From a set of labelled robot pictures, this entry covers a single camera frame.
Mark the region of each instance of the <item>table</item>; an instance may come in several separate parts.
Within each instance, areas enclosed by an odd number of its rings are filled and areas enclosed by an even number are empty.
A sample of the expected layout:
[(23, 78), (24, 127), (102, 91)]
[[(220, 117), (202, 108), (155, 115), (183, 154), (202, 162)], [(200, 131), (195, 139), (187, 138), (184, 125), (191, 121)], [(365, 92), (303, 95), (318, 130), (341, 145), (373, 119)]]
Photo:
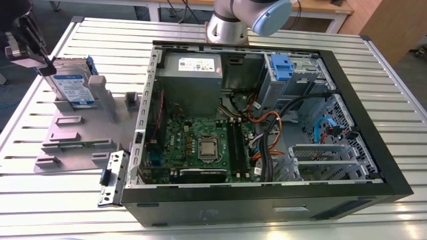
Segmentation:
[[(94, 58), (115, 96), (143, 91), (152, 40), (203, 42), (195, 24), (86, 18), (72, 22), (54, 56)], [(414, 195), (326, 221), (144, 228), (124, 208), (98, 208), (102, 170), (34, 174), (56, 107), (38, 77), (0, 135), (0, 236), (79, 239), (427, 239), (427, 114), (375, 46), (355, 35), (248, 33), (251, 45), (335, 53)]]
[[(174, 8), (183, 9), (184, 4), (182, 0), (170, 0)], [(55, 10), (58, 10), (55, 1), (50, 1)], [(62, 2), (87, 3), (87, 4), (110, 4), (142, 6), (148, 8), (150, 19), (154, 22), (160, 21), (160, 8), (170, 8), (167, 0), (62, 0)], [(214, 11), (215, 0), (188, 0), (192, 10)], [(331, 4), (330, 0), (301, 0), (302, 18), (330, 19), (331, 23), (326, 30), (327, 33), (337, 34), (342, 28), (349, 15), (354, 13), (354, 9), (345, 1), (342, 6)], [(294, 11), (291, 16), (298, 15), (298, 4), (294, 4)]]

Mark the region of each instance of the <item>metal mesh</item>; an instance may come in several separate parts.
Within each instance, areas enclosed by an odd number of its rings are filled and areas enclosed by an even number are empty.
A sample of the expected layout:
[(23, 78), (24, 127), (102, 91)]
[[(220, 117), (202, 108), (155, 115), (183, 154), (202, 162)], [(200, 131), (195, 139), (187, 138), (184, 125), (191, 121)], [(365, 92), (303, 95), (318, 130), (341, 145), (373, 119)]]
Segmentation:
[[(317, 99), (307, 102), (302, 106), (302, 115), (299, 119), (303, 119), (303, 132), (306, 133), (307, 140), (311, 144), (315, 144), (314, 126), (315, 122), (322, 117), (331, 117), (338, 125), (345, 126), (345, 130), (350, 131), (353, 123), (346, 118), (343, 107), (339, 104), (341, 97), (330, 97), (329, 99)], [(319, 133), (325, 133), (330, 124), (325, 121), (319, 127)], [(319, 169), (319, 176), (325, 180), (345, 180), (350, 179), (351, 176), (358, 179), (366, 179), (369, 173), (378, 173), (370, 152), (366, 148), (361, 136), (357, 139), (346, 139), (346, 134), (342, 133), (338, 136), (329, 135), (325, 141), (326, 144), (345, 144), (354, 147), (358, 151), (357, 161), (359, 165), (353, 167), (323, 167)]]

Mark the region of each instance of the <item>blue drive bay latch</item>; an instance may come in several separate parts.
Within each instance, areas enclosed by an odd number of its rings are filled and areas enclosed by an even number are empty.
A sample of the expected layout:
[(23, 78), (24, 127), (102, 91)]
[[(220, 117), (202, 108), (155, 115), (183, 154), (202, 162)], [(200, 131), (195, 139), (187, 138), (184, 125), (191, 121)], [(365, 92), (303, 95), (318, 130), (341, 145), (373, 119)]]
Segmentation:
[(291, 80), (294, 74), (294, 63), (287, 55), (271, 54), (271, 66), (275, 70), (275, 78), (278, 81)]

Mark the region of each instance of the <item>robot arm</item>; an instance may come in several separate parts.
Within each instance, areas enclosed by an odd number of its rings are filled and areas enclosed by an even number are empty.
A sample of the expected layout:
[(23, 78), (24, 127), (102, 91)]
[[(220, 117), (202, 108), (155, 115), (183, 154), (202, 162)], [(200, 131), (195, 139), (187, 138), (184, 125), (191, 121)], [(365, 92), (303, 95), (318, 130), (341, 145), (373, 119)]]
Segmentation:
[(207, 26), (212, 43), (244, 44), (248, 29), (266, 37), (286, 24), (295, 0), (218, 0)]
[(0, 7), (0, 32), (8, 46), (4, 49), (10, 61), (27, 68), (36, 68), (40, 75), (50, 76), (56, 69), (48, 57), (47, 44), (31, 13), (31, 0), (6, 0)]

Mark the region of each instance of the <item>motherboard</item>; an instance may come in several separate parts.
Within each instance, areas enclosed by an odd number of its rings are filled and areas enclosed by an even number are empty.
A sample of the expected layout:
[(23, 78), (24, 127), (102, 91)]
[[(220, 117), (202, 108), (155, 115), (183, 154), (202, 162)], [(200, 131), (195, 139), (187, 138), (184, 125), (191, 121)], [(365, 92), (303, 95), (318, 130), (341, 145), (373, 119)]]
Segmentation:
[(247, 147), (252, 133), (250, 122), (170, 119), (164, 151), (150, 152), (144, 180), (152, 184), (258, 182)]

